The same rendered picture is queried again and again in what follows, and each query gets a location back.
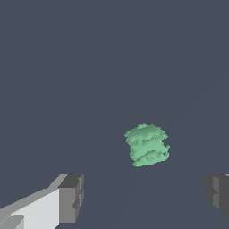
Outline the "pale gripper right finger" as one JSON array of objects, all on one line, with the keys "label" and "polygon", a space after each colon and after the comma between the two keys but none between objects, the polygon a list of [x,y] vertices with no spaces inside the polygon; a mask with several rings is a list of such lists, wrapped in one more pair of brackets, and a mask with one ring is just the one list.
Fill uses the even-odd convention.
[{"label": "pale gripper right finger", "polygon": [[205,195],[229,219],[229,174],[207,174]]}]

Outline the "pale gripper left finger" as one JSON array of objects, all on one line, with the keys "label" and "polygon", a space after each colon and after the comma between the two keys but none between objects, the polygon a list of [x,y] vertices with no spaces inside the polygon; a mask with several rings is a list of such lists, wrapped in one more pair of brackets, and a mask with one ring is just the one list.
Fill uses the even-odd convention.
[{"label": "pale gripper left finger", "polygon": [[0,229],[56,229],[60,223],[75,223],[83,184],[83,174],[60,174],[46,189],[1,208]]}]

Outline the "green lumpy burger-shaped object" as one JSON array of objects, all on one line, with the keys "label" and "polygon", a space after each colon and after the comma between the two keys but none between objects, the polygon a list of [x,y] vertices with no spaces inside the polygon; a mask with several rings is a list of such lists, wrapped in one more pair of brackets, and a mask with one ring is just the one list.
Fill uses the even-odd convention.
[{"label": "green lumpy burger-shaped object", "polygon": [[124,136],[130,146],[130,158],[135,167],[154,165],[169,158],[170,146],[164,143],[168,136],[154,124],[139,124],[127,131]]}]

